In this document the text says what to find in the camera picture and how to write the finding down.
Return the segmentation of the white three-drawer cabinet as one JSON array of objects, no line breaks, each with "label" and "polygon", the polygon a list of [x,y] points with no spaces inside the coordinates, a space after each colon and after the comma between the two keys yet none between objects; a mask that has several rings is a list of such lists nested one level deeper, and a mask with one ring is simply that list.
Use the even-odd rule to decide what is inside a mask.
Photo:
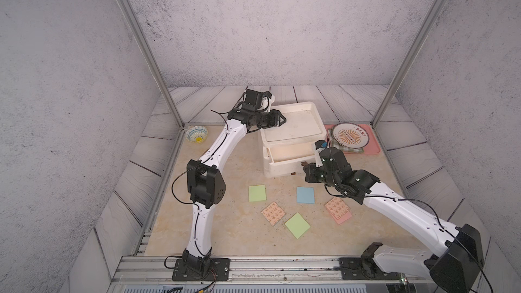
[{"label": "white three-drawer cabinet", "polygon": [[[285,116],[287,122],[282,126],[260,131],[259,142],[262,156],[263,147],[316,142],[326,138],[325,126],[314,103],[284,104],[277,106],[275,109]],[[313,160],[311,158],[298,160],[314,163],[316,161],[316,152],[313,157]]]}]

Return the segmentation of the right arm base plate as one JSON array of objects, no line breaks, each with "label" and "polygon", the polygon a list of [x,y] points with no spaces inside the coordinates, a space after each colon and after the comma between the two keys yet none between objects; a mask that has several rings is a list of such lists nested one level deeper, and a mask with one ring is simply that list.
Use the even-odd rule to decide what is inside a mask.
[{"label": "right arm base plate", "polygon": [[339,270],[342,280],[400,280],[399,273],[386,273],[380,270],[371,259],[358,258],[340,258]]}]

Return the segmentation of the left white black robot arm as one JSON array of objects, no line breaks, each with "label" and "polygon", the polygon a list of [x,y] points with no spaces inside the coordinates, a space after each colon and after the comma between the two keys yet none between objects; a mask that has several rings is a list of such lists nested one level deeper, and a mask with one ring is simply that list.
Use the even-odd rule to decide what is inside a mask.
[{"label": "left white black robot arm", "polygon": [[191,237],[186,251],[190,257],[208,259],[211,255],[211,233],[216,205],[222,201],[226,184],[222,170],[239,142],[249,133],[276,128],[287,122],[276,109],[243,111],[234,109],[224,118],[224,128],[216,141],[198,160],[187,164],[187,190],[193,206]]}]

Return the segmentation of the green sticky pad front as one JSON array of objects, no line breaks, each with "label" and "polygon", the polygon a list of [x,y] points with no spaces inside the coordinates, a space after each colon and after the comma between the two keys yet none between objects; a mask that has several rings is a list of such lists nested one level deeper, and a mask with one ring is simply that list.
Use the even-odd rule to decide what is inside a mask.
[{"label": "green sticky pad front", "polygon": [[302,237],[311,228],[311,225],[300,213],[296,213],[287,220],[285,226],[296,239]]}]

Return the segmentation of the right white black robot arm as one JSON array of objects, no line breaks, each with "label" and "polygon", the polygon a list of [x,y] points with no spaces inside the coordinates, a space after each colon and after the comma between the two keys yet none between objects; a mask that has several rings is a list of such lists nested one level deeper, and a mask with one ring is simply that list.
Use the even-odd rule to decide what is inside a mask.
[{"label": "right white black robot arm", "polygon": [[326,141],[315,143],[316,161],[302,164],[307,183],[322,183],[336,190],[336,198],[352,199],[395,222],[427,249],[404,249],[374,242],[342,270],[349,277],[381,279],[387,275],[412,275],[431,279],[445,292],[471,292],[483,273],[480,232],[471,225],[458,227],[442,220],[433,208],[420,208],[418,199],[406,199],[366,170],[355,170],[345,154]]}]

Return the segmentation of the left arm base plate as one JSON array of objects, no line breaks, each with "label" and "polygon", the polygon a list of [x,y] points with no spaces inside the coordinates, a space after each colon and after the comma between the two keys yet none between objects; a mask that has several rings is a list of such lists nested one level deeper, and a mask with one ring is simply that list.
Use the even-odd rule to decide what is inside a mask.
[{"label": "left arm base plate", "polygon": [[229,279],[230,259],[179,259],[173,269],[173,282],[226,282]]}]

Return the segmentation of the pink sticky note pad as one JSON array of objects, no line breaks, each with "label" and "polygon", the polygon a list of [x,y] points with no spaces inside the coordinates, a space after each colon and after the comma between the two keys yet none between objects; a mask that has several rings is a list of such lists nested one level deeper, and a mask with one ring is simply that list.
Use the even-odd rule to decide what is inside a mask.
[{"label": "pink sticky note pad", "polygon": [[334,218],[334,221],[338,225],[341,225],[344,222],[348,221],[351,217],[352,217],[352,213],[351,212],[346,212],[343,216],[340,216],[339,218],[336,218],[335,216],[333,218]]}]

